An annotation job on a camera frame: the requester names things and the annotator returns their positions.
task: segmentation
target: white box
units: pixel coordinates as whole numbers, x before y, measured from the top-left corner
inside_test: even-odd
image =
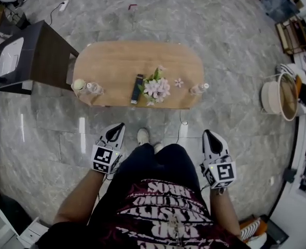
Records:
[[[237,178],[236,163],[232,161],[209,164],[203,174],[212,189],[227,187]]]
[[[111,173],[116,165],[120,152],[107,147],[93,146],[91,155],[91,168],[102,173]]]

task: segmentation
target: maroon shirt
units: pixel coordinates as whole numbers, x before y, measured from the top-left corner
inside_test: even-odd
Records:
[[[108,216],[91,218],[88,226],[55,224],[37,242],[39,248],[63,246],[95,248],[176,248],[170,217],[182,222],[178,228],[184,248],[248,248],[237,237],[215,224],[192,190],[174,183],[144,179],[134,183]]]

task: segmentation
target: oval table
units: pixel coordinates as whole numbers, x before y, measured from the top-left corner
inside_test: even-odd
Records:
[[[147,100],[140,95],[136,105],[131,96],[137,74],[144,78],[154,73],[158,65],[166,68],[163,72],[171,86],[170,96],[155,108],[189,109],[201,95],[191,95],[189,89],[204,83],[204,70],[200,58],[184,45],[154,41],[106,41],[94,43],[78,56],[73,81],[83,79],[97,82],[105,91],[104,95],[93,98],[80,95],[79,99],[89,105],[147,107]],[[175,86],[181,78],[181,88]]]

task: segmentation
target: white shoe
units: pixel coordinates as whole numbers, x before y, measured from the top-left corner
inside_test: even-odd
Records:
[[[137,133],[137,140],[139,145],[149,144],[149,133],[146,128],[140,128]]]
[[[158,153],[161,149],[163,149],[163,145],[159,142],[154,145],[154,154]]]

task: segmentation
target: glass bottle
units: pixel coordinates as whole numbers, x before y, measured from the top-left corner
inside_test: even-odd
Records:
[[[90,93],[95,95],[102,95],[103,94],[103,88],[95,82],[90,82],[87,84],[87,89]]]
[[[209,84],[207,83],[203,83],[203,84],[197,84],[195,86],[193,86],[191,89],[190,89],[190,93],[192,95],[199,95],[203,92],[205,92],[208,88],[209,88]]]

